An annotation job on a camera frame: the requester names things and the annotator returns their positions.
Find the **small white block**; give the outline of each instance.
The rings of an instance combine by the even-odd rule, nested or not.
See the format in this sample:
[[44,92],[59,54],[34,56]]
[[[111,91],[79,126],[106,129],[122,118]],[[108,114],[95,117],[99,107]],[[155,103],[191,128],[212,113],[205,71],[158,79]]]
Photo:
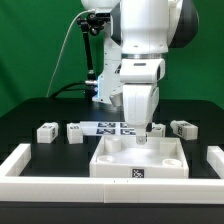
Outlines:
[[187,121],[172,121],[170,126],[175,135],[185,140],[195,140],[198,138],[198,127]]
[[148,132],[149,137],[165,137],[166,125],[152,123],[152,131]]
[[51,143],[58,136],[58,124],[45,123],[37,129],[38,143]]
[[67,136],[69,144],[83,143],[83,131],[80,124],[67,124]]
[[209,146],[207,161],[221,179],[224,179],[224,152],[218,146]]

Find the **white cube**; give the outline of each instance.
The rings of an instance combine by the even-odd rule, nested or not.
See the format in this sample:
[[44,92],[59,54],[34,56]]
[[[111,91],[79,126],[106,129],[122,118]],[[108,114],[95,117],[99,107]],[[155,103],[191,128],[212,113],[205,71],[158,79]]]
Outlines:
[[45,123],[37,129],[38,143],[51,143],[58,136],[58,124]]
[[198,138],[198,127],[187,121],[172,121],[170,126],[175,135],[185,140],[195,140]]
[[83,143],[83,131],[80,124],[67,124],[67,136],[69,144]]

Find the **white box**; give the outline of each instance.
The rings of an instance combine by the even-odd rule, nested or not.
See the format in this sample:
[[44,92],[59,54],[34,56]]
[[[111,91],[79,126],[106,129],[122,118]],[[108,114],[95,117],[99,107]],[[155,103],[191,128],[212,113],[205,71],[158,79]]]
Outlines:
[[90,177],[188,178],[189,168],[178,138],[103,136],[90,161]]

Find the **white plastic part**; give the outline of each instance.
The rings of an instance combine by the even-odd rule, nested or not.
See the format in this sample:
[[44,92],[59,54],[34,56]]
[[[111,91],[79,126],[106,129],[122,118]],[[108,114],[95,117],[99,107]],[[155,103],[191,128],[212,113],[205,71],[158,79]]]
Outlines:
[[182,166],[182,162],[180,160],[177,159],[164,159],[162,162],[162,166],[164,167],[181,167]]
[[224,204],[223,188],[224,180],[214,179],[0,177],[0,198],[6,202]]
[[183,0],[169,0],[169,30],[168,30],[168,46],[171,44],[176,33],[180,20],[180,14],[183,6]]
[[19,176],[30,159],[30,144],[20,144],[0,166],[0,177]]
[[164,59],[123,59],[121,82],[124,83],[157,83],[165,75]]
[[168,28],[168,0],[121,1],[123,54],[168,52]]
[[96,9],[96,8],[114,8],[120,0],[81,0],[82,5],[85,9]]
[[98,94],[93,101],[112,106],[110,95],[123,84],[120,82],[121,47],[110,38],[110,29],[110,24],[104,26],[104,69],[98,77]]
[[208,146],[207,161],[221,179],[224,179],[224,152],[218,146]]
[[166,125],[152,123],[152,131],[147,133],[148,137],[165,137]]
[[137,136],[146,135],[145,129],[152,121],[158,101],[159,89],[156,84],[125,84],[123,86],[125,122],[129,127],[135,128]]
[[187,121],[172,121],[170,123],[173,133],[185,140],[196,140],[198,138],[198,127]]
[[[82,121],[79,124],[84,136],[102,136],[102,135],[125,135],[135,136],[134,128],[128,127],[125,122],[92,122]],[[152,123],[152,131],[147,133],[150,137],[165,137],[166,126],[163,124]]]
[[83,143],[83,131],[80,124],[67,124],[67,137],[69,144]]
[[58,136],[58,128],[56,122],[43,124],[37,129],[37,142],[51,143]]
[[[121,140],[121,149],[108,151],[107,142],[117,138]],[[140,146],[135,137],[103,136],[90,162],[90,177],[188,178],[188,172],[177,138],[148,138]]]

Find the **white wooden block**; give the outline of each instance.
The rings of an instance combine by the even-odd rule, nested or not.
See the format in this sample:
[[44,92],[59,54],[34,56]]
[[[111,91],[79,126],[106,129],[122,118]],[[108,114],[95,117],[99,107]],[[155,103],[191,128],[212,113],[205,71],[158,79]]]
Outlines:
[[67,136],[69,144],[83,143],[83,131],[80,124],[67,124]]
[[173,133],[185,140],[196,140],[198,138],[198,127],[187,121],[172,121],[170,124]]
[[148,137],[165,137],[166,125],[152,123],[152,131],[147,134]]
[[51,143],[58,136],[58,128],[56,122],[43,124],[37,129],[37,142]]
[[224,152],[218,146],[208,146],[207,161],[221,179],[224,179]]
[[0,176],[19,176],[30,159],[30,144],[20,144],[0,166]]

